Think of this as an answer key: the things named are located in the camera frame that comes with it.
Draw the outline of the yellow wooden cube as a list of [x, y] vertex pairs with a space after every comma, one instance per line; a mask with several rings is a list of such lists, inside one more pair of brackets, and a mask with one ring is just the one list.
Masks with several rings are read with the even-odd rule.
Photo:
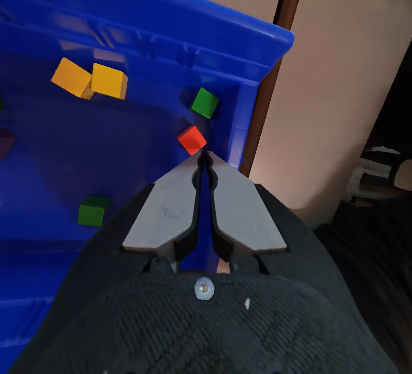
[[92, 74], [65, 57], [59, 62], [51, 82], [78, 98], [90, 100], [94, 94]]
[[117, 69], [93, 63], [91, 90], [120, 100], [125, 100], [128, 76]]

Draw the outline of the red wooden cube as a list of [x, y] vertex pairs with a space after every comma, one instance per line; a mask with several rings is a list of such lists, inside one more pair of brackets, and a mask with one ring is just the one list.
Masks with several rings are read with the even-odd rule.
[[192, 156], [207, 145], [207, 141], [195, 125], [191, 125], [177, 136], [178, 142]]

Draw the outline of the purple wooden cube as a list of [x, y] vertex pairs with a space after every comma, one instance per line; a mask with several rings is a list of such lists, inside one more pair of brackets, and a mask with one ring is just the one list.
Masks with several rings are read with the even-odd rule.
[[5, 159], [12, 149], [17, 137], [5, 128], [0, 128], [0, 160]]

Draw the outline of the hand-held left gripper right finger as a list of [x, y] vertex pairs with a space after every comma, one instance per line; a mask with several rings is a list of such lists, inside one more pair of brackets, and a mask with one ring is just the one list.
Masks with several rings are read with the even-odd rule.
[[225, 262], [287, 249], [255, 184], [222, 160], [206, 152], [209, 176], [212, 242]]

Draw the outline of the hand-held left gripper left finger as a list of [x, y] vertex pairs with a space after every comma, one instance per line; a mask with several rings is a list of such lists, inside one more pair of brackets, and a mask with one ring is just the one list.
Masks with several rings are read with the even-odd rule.
[[179, 263], [196, 248], [203, 154], [197, 152], [159, 178], [127, 234], [123, 248]]

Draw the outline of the blue plastic bin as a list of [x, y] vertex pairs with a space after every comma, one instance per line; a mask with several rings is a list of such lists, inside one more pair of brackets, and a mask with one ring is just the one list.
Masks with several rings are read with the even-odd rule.
[[[208, 0], [0, 0], [1, 373], [48, 313], [96, 227], [77, 224], [90, 195], [105, 218], [188, 157], [177, 136], [198, 127], [239, 168], [258, 87], [294, 34]], [[128, 76], [125, 100], [78, 98], [51, 82], [65, 57]], [[189, 109], [200, 88], [211, 119]]]

